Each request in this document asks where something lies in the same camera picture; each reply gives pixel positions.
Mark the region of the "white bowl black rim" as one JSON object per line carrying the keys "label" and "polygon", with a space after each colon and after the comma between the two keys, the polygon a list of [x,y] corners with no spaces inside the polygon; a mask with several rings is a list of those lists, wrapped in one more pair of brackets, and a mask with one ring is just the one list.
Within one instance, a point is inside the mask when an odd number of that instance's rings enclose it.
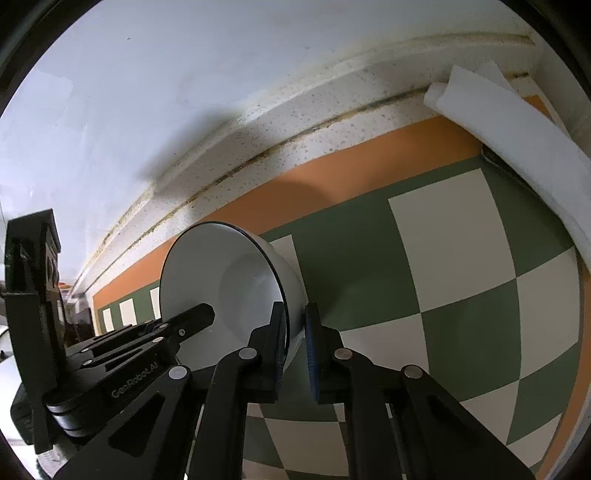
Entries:
{"label": "white bowl black rim", "polygon": [[198,223],[182,232],[163,263],[159,308],[164,321],[205,303],[214,321],[181,343],[177,358],[197,370],[249,342],[250,333],[270,322],[273,304],[287,313],[285,366],[303,337],[304,284],[283,256],[259,236],[222,222]]}

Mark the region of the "green checkered orange-edged mat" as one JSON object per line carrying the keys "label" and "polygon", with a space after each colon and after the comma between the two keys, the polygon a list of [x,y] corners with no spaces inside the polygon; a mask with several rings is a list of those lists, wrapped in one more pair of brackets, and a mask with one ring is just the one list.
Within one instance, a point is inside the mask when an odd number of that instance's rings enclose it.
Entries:
{"label": "green checkered orange-edged mat", "polygon": [[540,479],[590,386],[590,276],[560,221],[413,92],[345,113],[144,217],[93,296],[146,319],[176,235],[262,236],[322,319],[374,362],[427,369]]}

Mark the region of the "white rolled cloth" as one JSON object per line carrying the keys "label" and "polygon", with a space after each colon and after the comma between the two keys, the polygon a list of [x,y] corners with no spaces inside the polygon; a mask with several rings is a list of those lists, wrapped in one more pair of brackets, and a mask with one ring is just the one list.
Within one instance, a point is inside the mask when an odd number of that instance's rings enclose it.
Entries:
{"label": "white rolled cloth", "polygon": [[559,217],[590,264],[590,159],[543,113],[526,102],[493,61],[475,71],[452,68],[424,103],[501,157]]}

